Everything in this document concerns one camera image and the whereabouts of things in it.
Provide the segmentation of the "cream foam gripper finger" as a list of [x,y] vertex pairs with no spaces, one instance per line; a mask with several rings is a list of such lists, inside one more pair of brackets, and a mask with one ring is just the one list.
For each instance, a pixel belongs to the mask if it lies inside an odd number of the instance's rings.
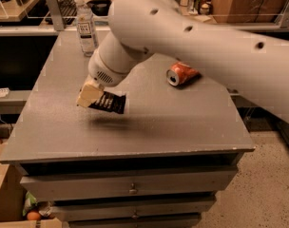
[[81,91],[79,92],[76,104],[82,107],[90,107],[104,94],[104,87],[93,78],[87,76]]

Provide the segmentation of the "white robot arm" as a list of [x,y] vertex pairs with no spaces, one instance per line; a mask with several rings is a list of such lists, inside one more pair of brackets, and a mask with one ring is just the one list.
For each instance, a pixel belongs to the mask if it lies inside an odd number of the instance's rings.
[[289,41],[180,15],[172,0],[113,0],[110,32],[88,63],[99,88],[155,53],[196,68],[289,124]]

